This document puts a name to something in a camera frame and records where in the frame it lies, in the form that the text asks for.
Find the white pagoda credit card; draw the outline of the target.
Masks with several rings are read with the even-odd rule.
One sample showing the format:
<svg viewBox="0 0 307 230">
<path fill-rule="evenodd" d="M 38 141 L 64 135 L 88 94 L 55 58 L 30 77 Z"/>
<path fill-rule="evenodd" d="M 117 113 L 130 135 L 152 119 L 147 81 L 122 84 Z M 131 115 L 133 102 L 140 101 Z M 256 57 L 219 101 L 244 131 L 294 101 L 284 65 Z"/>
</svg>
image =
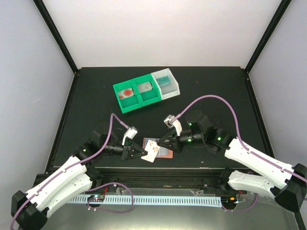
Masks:
<svg viewBox="0 0 307 230">
<path fill-rule="evenodd" d="M 147 155 L 142 156 L 141 159 L 153 163 L 160 147 L 158 146 L 157 142 L 149 139 L 145 145 L 145 151 L 147 151 Z"/>
</svg>

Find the pink leather card holder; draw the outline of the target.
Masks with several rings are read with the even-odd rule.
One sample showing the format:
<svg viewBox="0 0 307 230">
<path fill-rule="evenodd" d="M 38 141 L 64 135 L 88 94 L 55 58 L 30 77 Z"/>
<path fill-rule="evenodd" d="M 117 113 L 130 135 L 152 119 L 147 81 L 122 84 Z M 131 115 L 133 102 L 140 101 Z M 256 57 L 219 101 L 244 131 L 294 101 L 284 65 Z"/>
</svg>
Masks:
<svg viewBox="0 0 307 230">
<path fill-rule="evenodd" d="M 142 147 L 145 148 L 147 145 L 147 142 L 149 140 L 158 142 L 158 138 L 143 138 L 143 144 Z M 172 159 L 173 158 L 173 152 L 169 149 L 160 147 L 159 152 L 156 155 L 156 158 L 165 158 L 165 159 Z"/>
</svg>

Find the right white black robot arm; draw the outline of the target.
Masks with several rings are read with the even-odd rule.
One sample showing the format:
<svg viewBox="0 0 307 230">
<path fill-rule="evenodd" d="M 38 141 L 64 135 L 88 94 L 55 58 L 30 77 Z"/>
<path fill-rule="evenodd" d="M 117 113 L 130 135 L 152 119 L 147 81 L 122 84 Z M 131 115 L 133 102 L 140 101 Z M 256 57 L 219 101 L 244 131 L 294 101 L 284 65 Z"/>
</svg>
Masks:
<svg viewBox="0 0 307 230">
<path fill-rule="evenodd" d="M 245 190 L 273 198 L 277 204 L 291 212 L 298 212 L 307 195 L 307 168 L 281 162 L 251 147 L 224 129 L 214 127 L 207 115 L 192 111 L 186 115 L 188 130 L 173 115 L 164 119 L 171 131 L 158 140 L 158 146 L 181 152 L 185 146 L 201 145 L 207 152 L 222 154 L 239 162 L 255 174 L 238 170 L 224 170 L 218 181 L 219 190 Z"/>
</svg>

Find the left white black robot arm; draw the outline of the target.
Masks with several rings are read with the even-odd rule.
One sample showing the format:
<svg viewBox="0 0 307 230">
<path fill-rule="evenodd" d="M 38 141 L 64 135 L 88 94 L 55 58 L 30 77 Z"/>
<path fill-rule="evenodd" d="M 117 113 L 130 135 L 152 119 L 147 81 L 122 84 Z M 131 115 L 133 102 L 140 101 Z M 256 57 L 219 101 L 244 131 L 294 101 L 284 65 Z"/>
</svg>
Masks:
<svg viewBox="0 0 307 230">
<path fill-rule="evenodd" d="M 98 191 L 103 186 L 103 176 L 94 164 L 103 156 L 120 156 L 132 160 L 147 154 L 133 142 L 137 129 L 128 127 L 123 140 L 107 126 L 98 126 L 72 156 L 47 179 L 27 192 L 17 191 L 12 196 L 12 223 L 21 230 L 40 230 L 51 215 L 75 196 Z"/>
</svg>

